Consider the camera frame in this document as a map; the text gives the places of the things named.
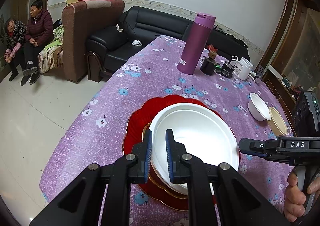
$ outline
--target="purple thermos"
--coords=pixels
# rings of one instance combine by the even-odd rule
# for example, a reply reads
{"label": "purple thermos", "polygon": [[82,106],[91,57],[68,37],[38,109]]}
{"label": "purple thermos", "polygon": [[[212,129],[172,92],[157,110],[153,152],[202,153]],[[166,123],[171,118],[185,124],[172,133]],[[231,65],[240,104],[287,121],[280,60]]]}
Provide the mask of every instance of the purple thermos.
{"label": "purple thermos", "polygon": [[215,20],[216,18],[212,15],[197,14],[177,66],[180,72],[189,75],[193,74]]}

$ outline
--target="metal screw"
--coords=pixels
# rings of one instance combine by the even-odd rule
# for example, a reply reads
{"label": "metal screw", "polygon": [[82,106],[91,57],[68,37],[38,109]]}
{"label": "metal screw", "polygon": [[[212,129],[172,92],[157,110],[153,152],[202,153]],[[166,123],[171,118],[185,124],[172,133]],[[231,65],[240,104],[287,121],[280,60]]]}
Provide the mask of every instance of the metal screw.
{"label": "metal screw", "polygon": [[135,156],[134,154],[127,154],[127,155],[125,156],[125,158],[126,158],[127,160],[131,161],[131,160],[135,159],[136,156]]}
{"label": "metal screw", "polygon": [[98,168],[98,164],[92,163],[88,166],[89,170],[94,171]]}
{"label": "metal screw", "polygon": [[230,168],[230,165],[228,163],[221,163],[220,168],[222,170],[228,170]]}
{"label": "metal screw", "polygon": [[192,155],[186,153],[186,154],[183,154],[183,155],[182,155],[182,158],[183,158],[184,160],[190,160],[190,159],[192,158]]}

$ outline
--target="white plastic jar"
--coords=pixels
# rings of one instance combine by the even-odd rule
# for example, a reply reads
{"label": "white plastic jar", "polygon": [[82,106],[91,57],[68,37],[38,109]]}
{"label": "white plastic jar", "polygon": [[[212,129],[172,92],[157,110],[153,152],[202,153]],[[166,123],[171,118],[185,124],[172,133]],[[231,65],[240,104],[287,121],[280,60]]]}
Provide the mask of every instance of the white plastic jar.
{"label": "white plastic jar", "polygon": [[234,74],[238,77],[238,79],[245,80],[249,75],[250,71],[253,68],[253,64],[249,62],[246,58],[241,58],[237,68],[234,71]]}

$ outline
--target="black pants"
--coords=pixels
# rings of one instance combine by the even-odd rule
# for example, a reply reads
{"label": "black pants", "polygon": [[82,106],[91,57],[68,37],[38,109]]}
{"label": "black pants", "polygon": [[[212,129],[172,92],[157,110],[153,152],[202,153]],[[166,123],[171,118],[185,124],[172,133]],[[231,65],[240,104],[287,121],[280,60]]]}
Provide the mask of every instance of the black pants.
{"label": "black pants", "polygon": [[34,47],[29,41],[27,41],[23,46],[24,57],[26,59],[26,63],[28,61],[32,61],[36,67],[39,67],[38,66],[38,55],[46,46],[47,46],[47,43],[43,44],[41,46],[38,46],[38,47]]}
{"label": "black pants", "polygon": [[26,61],[24,59],[24,54],[23,54],[23,48],[22,47],[16,52],[16,56],[8,64],[10,66],[12,74],[18,73],[17,66],[19,64],[21,65],[22,69],[24,69],[26,67]]}

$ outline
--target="brown armchair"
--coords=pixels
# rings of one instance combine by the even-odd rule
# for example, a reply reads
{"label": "brown armchair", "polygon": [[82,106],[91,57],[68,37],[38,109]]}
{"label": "brown armchair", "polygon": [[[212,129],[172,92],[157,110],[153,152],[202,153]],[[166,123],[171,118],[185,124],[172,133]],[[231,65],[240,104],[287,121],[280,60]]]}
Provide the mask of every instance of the brown armchair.
{"label": "brown armchair", "polygon": [[85,41],[94,31],[116,25],[124,10],[122,0],[90,0],[66,6],[62,11],[63,76],[77,82],[87,71]]}

